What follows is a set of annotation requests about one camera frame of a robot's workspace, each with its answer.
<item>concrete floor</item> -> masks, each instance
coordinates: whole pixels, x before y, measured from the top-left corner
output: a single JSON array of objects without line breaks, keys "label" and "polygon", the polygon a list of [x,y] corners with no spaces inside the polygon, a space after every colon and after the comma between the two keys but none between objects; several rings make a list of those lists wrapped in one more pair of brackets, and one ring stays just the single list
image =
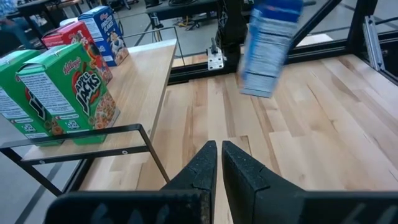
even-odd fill
[{"label": "concrete floor", "polygon": [[[304,9],[300,25],[308,21],[311,16],[326,2],[318,0],[314,6]],[[345,39],[348,34],[349,25],[353,16],[353,8],[356,0],[343,0],[324,21],[312,31],[313,34],[325,33],[332,39]],[[131,10],[123,9],[117,12],[116,17],[120,18],[124,29],[124,36],[144,32],[149,27],[149,18],[145,12],[144,1],[131,6]],[[87,5],[81,6],[86,11]],[[376,8],[376,20],[388,19],[397,16],[396,0],[379,0]],[[162,21],[165,27],[173,26],[175,19]],[[396,30],[398,22],[390,22],[377,27],[379,32]],[[177,27],[177,35],[184,55],[203,52],[210,46],[210,39],[215,36],[217,29],[216,20],[201,23],[200,28],[185,31],[185,28]],[[173,29],[162,31],[164,40],[175,38]],[[152,36],[146,34],[142,40],[139,36],[126,37],[128,47],[137,44],[148,44],[152,42]],[[10,140],[22,139],[19,134],[2,116],[0,116],[0,144]],[[27,152],[29,147],[17,149],[20,155]],[[36,168],[59,188],[63,188],[70,174],[73,172],[77,161],[58,164],[47,164],[36,166]],[[8,158],[0,154],[0,223],[42,223],[48,205],[55,197],[39,185],[33,178],[26,174]]]}]

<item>wood grain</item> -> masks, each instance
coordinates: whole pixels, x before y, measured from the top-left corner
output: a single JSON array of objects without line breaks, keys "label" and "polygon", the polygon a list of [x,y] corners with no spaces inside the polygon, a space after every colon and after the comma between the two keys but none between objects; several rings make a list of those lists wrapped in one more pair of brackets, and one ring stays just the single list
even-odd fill
[{"label": "wood grain", "polygon": [[[164,99],[175,44],[175,40],[168,40],[154,44],[156,47],[148,45],[146,49],[129,49],[130,56],[120,66],[113,68],[114,77],[108,84],[108,90],[121,111],[114,126],[141,123],[150,139],[153,139],[152,130],[156,128]],[[151,62],[154,58],[159,63],[157,66]],[[61,146],[34,146],[24,160],[140,145],[143,145],[143,140],[138,132],[110,134],[102,144],[77,146],[72,141],[65,141]],[[110,157],[103,160],[114,164],[112,170],[121,170],[128,158]]]}]

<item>metal rack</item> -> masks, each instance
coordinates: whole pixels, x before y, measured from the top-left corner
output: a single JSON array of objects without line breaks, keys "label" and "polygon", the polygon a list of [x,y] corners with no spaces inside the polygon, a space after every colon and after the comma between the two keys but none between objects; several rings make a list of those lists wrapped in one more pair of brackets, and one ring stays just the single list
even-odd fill
[{"label": "metal rack", "polygon": [[[34,144],[42,144],[46,142],[53,141],[62,141],[67,139],[76,139],[76,138],[85,138],[90,136],[97,136],[102,134],[115,134],[115,133],[124,133],[129,131],[138,131],[141,135],[141,138],[144,140],[145,145],[143,146],[134,146],[134,147],[126,147],[122,149],[109,149],[105,151],[93,151],[93,152],[84,152],[79,154],[70,154],[64,156],[55,156],[41,159],[32,159],[32,160],[23,160],[23,158],[18,155],[18,153],[13,150],[13,147],[19,146],[30,146]],[[79,133],[71,133],[71,134],[63,134],[59,136],[50,136],[44,138],[35,138],[35,139],[24,139],[19,141],[6,142],[2,146],[0,146],[0,152],[2,152],[6,157],[8,157],[12,162],[15,162],[20,168],[26,171],[29,175],[31,175],[35,180],[37,180],[40,184],[42,184],[47,190],[53,193],[55,196],[60,196],[61,194],[78,190],[81,183],[83,182],[93,159],[99,157],[107,157],[107,156],[120,156],[127,154],[134,154],[140,152],[149,152],[151,156],[154,158],[157,167],[162,173],[163,178],[166,183],[170,182],[170,179],[160,162],[152,143],[142,127],[141,124],[130,124],[126,126],[118,126],[112,128],[91,130],[91,131],[82,131]],[[53,162],[65,162],[65,161],[74,161],[79,160],[77,167],[73,171],[72,176],[66,184],[66,187],[63,190],[58,189],[56,186],[51,183],[48,179],[46,179],[39,171],[37,171],[33,165],[37,164],[48,164]]]},{"label": "metal rack", "polygon": [[[223,2],[223,4],[226,4],[227,7],[231,5],[239,5],[239,0],[225,0]],[[292,42],[292,47],[286,60],[286,64],[306,62],[328,57],[338,57],[346,54],[355,54],[357,57],[364,60],[367,64],[370,64],[366,55],[367,47],[364,39],[363,24],[365,22],[366,16],[373,15],[377,5],[377,0],[357,1],[347,39],[296,47],[297,44],[299,44],[310,33],[311,30],[313,30],[322,20],[324,20],[324,18],[326,18],[326,16],[335,7],[337,7],[340,2],[341,0],[329,0],[328,2],[326,2],[319,9],[319,11],[316,12],[308,20],[308,22],[296,33]],[[228,17],[234,16],[236,17],[241,15],[228,14]],[[391,18],[385,21],[389,22],[396,19],[397,18]],[[227,26],[219,26],[218,30],[221,30],[225,33],[227,31],[226,29],[228,29],[228,27],[226,27]],[[396,47],[398,46],[398,30],[378,34],[378,39],[380,48],[382,50]],[[235,62],[234,58],[240,57],[240,50],[236,49],[240,49],[241,44],[243,43],[221,42],[221,45],[219,45],[219,47],[224,53],[228,52],[228,54],[224,54],[224,57],[226,58],[225,61],[227,63],[225,63],[223,69],[209,71],[207,69],[207,63],[198,63],[194,65],[175,67],[171,70],[169,84],[183,83],[195,78],[212,77],[215,75],[224,75],[236,72],[238,65]],[[380,71],[378,72],[384,75],[394,84],[398,85],[398,78],[393,76],[393,74],[391,74],[387,70],[380,69]]]}]

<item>frosted flakes box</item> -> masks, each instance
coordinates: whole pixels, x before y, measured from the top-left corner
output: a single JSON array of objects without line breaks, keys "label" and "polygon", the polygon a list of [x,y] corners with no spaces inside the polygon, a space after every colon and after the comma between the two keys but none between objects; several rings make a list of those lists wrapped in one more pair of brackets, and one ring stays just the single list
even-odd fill
[{"label": "frosted flakes box", "polygon": [[72,22],[71,24],[55,29],[45,34],[42,40],[49,48],[64,44],[83,44],[91,58],[90,66],[98,70],[99,75],[101,75],[105,83],[111,81],[113,77],[111,70],[107,66],[100,50],[95,45],[92,36],[83,22]]},{"label": "frosted flakes box", "polygon": [[[111,127],[120,111],[82,44],[61,45],[24,63],[18,77],[67,132]],[[105,135],[74,139],[101,143]]]},{"label": "frosted flakes box", "polygon": [[37,50],[18,50],[0,59],[0,113],[27,138],[63,134],[56,120],[16,75],[25,61],[38,55]]},{"label": "frosted flakes box", "polygon": [[78,18],[86,24],[108,66],[117,66],[129,55],[120,29],[108,6],[98,6]]}]

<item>black metal bar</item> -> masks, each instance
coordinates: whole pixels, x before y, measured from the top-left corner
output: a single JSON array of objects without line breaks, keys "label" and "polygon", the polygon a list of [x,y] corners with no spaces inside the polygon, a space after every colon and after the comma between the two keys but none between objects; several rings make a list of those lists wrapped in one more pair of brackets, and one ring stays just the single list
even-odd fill
[{"label": "black metal bar", "polygon": [[65,161],[75,161],[79,159],[95,159],[99,157],[107,157],[107,156],[121,156],[126,154],[147,152],[146,146],[135,146],[135,147],[126,147],[121,149],[108,149],[102,151],[91,151],[91,152],[83,152],[76,154],[65,154],[61,156],[53,156],[46,158],[37,158],[37,159],[26,159],[22,158],[21,162],[29,165],[40,165],[40,164],[48,164],[54,162],[65,162]]},{"label": "black metal bar", "polygon": [[329,0],[294,35],[292,47],[296,47],[339,3],[341,0]]},{"label": "black metal bar", "polygon": [[384,20],[381,20],[381,21],[377,21],[377,22],[375,22],[375,24],[376,25],[380,25],[380,24],[385,24],[385,23],[388,23],[388,22],[391,22],[391,21],[396,21],[396,20],[398,20],[398,16],[390,18],[390,19],[384,19]]},{"label": "black metal bar", "polygon": [[93,159],[82,159],[79,161],[72,175],[69,177],[67,184],[63,188],[62,192],[64,194],[79,190],[80,185],[83,183],[93,161]]},{"label": "black metal bar", "polygon": [[[305,62],[307,60],[318,60],[328,57],[337,57],[347,54],[346,40],[306,45],[296,47],[289,51],[286,63]],[[196,78],[213,77],[236,72],[234,67],[224,67],[221,70],[208,70],[207,62],[186,65],[185,67],[174,67],[171,70],[168,85],[187,82]]]},{"label": "black metal bar", "polygon": [[51,181],[45,178],[39,171],[37,171],[34,167],[21,163],[22,157],[18,155],[11,148],[3,149],[1,151],[6,157],[8,157],[12,162],[17,164],[20,168],[22,168],[25,172],[27,172],[30,176],[32,176],[35,180],[37,180],[41,185],[43,185],[47,190],[53,193],[55,196],[60,196],[62,194],[61,190],[58,189]]},{"label": "black metal bar", "polygon": [[47,18],[49,19],[50,23],[54,26],[54,28],[60,27],[60,24],[55,22],[54,18],[51,16],[51,13],[46,6],[44,6],[43,8],[43,12],[47,15]]},{"label": "black metal bar", "polygon": [[162,176],[163,176],[163,178],[166,180],[166,183],[169,183],[169,182],[170,182],[170,179],[169,179],[169,177],[168,177],[168,175],[167,175],[167,173],[166,173],[166,170],[164,169],[164,167],[163,167],[163,165],[162,165],[160,159],[157,157],[157,154],[156,154],[156,152],[155,152],[155,149],[154,149],[154,147],[152,146],[152,143],[150,142],[147,133],[145,132],[145,130],[144,130],[144,128],[143,128],[142,126],[139,128],[138,131],[139,131],[139,133],[141,134],[141,137],[142,137],[142,139],[144,140],[145,145],[148,147],[150,154],[151,154],[152,157],[154,158],[155,163],[156,163],[157,167],[158,167],[159,170],[160,170],[160,173],[162,173]]},{"label": "black metal bar", "polygon": [[286,64],[307,62],[311,60],[320,60],[323,58],[338,57],[346,55],[349,52],[346,47],[337,47],[334,49],[317,50],[313,52],[293,54],[287,57]]},{"label": "black metal bar", "polygon": [[317,50],[334,49],[337,47],[346,47],[346,43],[346,40],[334,40],[317,44],[304,45],[290,50],[289,55],[315,52]]},{"label": "black metal bar", "polygon": [[348,32],[347,48],[350,52],[360,52],[364,45],[363,22],[365,16],[372,15],[377,0],[362,0],[356,2],[353,20]]},{"label": "black metal bar", "polygon": [[5,142],[3,145],[0,146],[0,151],[3,150],[4,148],[9,148],[9,147],[30,146],[30,145],[34,145],[34,144],[47,143],[47,142],[52,142],[52,141],[60,141],[60,140],[66,140],[66,139],[97,136],[97,135],[101,135],[101,134],[116,134],[116,133],[123,133],[123,132],[128,132],[128,131],[137,131],[141,127],[142,127],[141,124],[130,124],[130,125],[118,126],[118,127],[112,127],[112,128],[82,131],[79,133],[61,134],[58,136],[50,136],[50,137],[44,137],[44,138],[24,139],[24,140],[18,140],[18,141]]},{"label": "black metal bar", "polygon": [[223,69],[209,71],[207,69],[207,63],[204,64],[206,65],[206,68],[202,68],[203,63],[189,66],[189,69],[193,69],[195,68],[195,66],[199,68],[196,70],[193,69],[192,71],[185,71],[183,68],[178,67],[179,69],[175,70],[175,73],[173,75],[170,74],[168,85],[184,83],[196,78],[213,77],[217,75],[226,75],[236,72],[236,68],[234,67],[224,67]]}]

